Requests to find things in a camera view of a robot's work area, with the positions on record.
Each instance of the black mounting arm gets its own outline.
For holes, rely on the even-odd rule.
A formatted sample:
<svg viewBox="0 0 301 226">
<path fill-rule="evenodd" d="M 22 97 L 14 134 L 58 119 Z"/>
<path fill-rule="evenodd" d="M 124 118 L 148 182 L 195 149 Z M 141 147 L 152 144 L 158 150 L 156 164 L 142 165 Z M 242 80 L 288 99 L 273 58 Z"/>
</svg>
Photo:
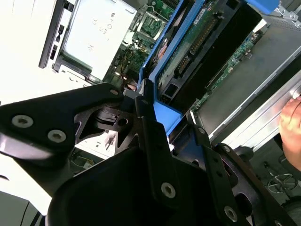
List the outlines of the black mounting arm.
<svg viewBox="0 0 301 226">
<path fill-rule="evenodd" d="M 153 97 L 144 80 L 129 95 L 102 83 L 0 107 L 0 152 L 31 173 L 64 166 L 85 138 L 118 133 L 113 157 L 54 193 L 49 226 L 249 225 L 246 217 L 295 225 L 228 146 L 211 148 L 203 129 L 184 128 L 174 142 L 181 152 L 171 155 Z"/>
</svg>

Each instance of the human hand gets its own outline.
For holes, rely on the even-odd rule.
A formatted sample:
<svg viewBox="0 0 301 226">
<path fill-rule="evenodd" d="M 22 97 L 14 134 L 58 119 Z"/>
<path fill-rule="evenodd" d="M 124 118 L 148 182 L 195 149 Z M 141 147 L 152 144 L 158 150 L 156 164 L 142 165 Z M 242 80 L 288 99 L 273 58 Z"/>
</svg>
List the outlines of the human hand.
<svg viewBox="0 0 301 226">
<path fill-rule="evenodd" d="M 290 99 L 282 109 L 279 132 L 286 159 L 301 171 L 301 97 Z"/>
</svg>

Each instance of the finger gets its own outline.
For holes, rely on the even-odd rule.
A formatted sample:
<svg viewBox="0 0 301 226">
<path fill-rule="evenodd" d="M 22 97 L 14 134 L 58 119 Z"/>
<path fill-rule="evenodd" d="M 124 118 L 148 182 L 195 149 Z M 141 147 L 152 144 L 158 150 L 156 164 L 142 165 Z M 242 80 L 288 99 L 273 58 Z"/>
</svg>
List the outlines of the finger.
<svg viewBox="0 0 301 226">
<path fill-rule="evenodd" d="M 291 121 L 289 122 L 289 125 L 291 128 L 299 128 L 301 122 L 301 102 L 296 107 L 295 111 L 293 112 Z"/>
<path fill-rule="evenodd" d="M 280 117 L 283 119 L 284 123 L 289 123 L 291 121 L 292 115 L 300 103 L 301 98 L 297 98 L 296 100 L 293 99 L 286 103 L 280 114 Z"/>
</svg>

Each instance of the silver screw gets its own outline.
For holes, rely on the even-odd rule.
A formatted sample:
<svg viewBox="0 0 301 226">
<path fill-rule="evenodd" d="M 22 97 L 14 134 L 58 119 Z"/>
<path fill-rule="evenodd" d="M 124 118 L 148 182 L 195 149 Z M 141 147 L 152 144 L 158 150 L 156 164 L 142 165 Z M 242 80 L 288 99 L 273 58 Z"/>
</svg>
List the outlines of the silver screw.
<svg viewBox="0 0 301 226">
<path fill-rule="evenodd" d="M 114 90 L 114 89 L 111 89 L 110 92 L 111 92 L 112 94 L 114 94 L 114 95 L 118 95 L 118 92 L 117 92 L 116 90 Z"/>
<path fill-rule="evenodd" d="M 205 133 L 206 133 L 206 131 L 203 130 L 202 128 L 199 128 L 198 130 L 199 130 L 202 134 L 205 134 Z"/>
<path fill-rule="evenodd" d="M 20 115 L 16 115 L 11 120 L 11 123 L 14 126 L 24 129 L 24 128 L 28 128 L 33 125 L 33 119 L 27 115 L 20 114 Z"/>
<path fill-rule="evenodd" d="M 224 211 L 230 220 L 232 220 L 234 223 L 237 222 L 236 212 L 230 206 L 225 206 Z"/>
<path fill-rule="evenodd" d="M 228 148 L 227 146 L 224 146 L 224 148 L 225 148 L 226 152 L 230 152 L 231 151 L 230 148 Z"/>
<path fill-rule="evenodd" d="M 47 135 L 48 139 L 55 142 L 55 143 L 61 143 L 63 141 L 65 141 L 65 139 L 67 138 L 66 134 L 58 129 L 54 129 L 52 131 L 50 131 Z"/>
<path fill-rule="evenodd" d="M 161 191 L 167 198 L 173 199 L 175 197 L 175 189 L 170 183 L 164 182 L 161 185 Z"/>
<path fill-rule="evenodd" d="M 282 224 L 279 221 L 277 221 L 277 220 L 275 220 L 275 225 L 276 226 L 282 226 Z"/>
</svg>

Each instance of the motherboard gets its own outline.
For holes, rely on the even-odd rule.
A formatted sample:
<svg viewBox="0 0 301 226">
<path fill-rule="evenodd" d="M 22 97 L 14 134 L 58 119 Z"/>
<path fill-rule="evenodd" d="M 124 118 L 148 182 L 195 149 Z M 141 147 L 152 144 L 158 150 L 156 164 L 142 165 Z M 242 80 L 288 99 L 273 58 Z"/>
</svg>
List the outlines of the motherboard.
<svg viewBox="0 0 301 226">
<path fill-rule="evenodd" d="M 137 11 L 103 82 L 136 90 L 139 71 L 178 1 L 152 0 Z"/>
</svg>

